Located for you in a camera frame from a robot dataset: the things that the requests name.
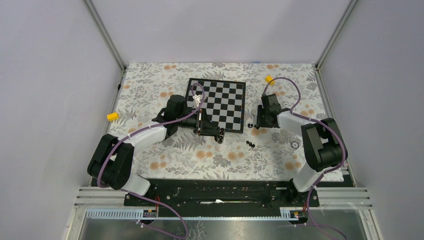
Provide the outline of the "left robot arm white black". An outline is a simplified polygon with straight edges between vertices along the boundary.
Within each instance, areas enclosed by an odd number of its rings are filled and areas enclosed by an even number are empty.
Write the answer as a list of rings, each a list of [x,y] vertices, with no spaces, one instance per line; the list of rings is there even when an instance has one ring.
[[[100,188],[110,187],[136,194],[144,206],[152,204],[155,192],[150,182],[132,172],[133,158],[147,147],[170,138],[179,128],[192,129],[195,135],[213,137],[221,144],[225,129],[215,127],[206,111],[201,109],[202,96],[195,96],[194,108],[189,108],[184,96],[172,95],[164,108],[146,127],[117,137],[103,135],[88,164],[87,173]]]

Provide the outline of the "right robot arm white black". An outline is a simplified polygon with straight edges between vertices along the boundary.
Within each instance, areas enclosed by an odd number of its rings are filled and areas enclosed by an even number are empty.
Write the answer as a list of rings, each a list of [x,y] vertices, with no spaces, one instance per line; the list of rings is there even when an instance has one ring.
[[[263,94],[257,107],[257,128],[279,128],[302,137],[306,164],[292,179],[292,189],[287,191],[287,201],[301,205],[306,192],[315,186],[327,172],[340,167],[347,158],[347,150],[339,136],[334,119],[316,120],[282,108],[275,94]]]

